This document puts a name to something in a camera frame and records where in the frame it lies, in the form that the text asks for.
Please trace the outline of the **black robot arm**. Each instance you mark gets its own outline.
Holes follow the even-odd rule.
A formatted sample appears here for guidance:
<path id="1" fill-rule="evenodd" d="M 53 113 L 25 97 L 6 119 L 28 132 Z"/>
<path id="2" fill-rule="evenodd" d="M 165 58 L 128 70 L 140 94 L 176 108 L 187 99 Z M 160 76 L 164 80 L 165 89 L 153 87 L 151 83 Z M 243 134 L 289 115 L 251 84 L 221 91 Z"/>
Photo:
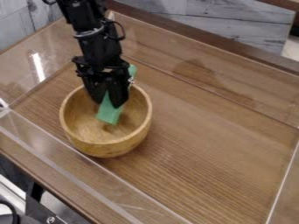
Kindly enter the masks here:
<path id="1" fill-rule="evenodd" d="M 121 58 L 122 25 L 106 17 L 105 0 L 42 0 L 57 4 L 78 42 L 80 56 L 72 57 L 76 73 L 94 103 L 108 95 L 117 109 L 128 100 L 129 64 Z"/>

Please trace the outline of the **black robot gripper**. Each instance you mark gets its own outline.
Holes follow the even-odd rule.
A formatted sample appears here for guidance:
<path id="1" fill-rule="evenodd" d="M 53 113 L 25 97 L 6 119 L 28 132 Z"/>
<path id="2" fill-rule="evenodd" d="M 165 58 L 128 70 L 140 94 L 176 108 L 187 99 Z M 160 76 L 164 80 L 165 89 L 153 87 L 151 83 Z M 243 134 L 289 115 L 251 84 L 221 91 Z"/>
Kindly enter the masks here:
<path id="1" fill-rule="evenodd" d="M 118 35 L 113 21 L 77 21 L 70 25 L 81 50 L 81 55 L 72 58 L 77 76 L 93 102 L 100 104 L 108 91 L 117 109 L 128 100 L 129 65 L 121 58 L 120 45 L 125 35 Z"/>

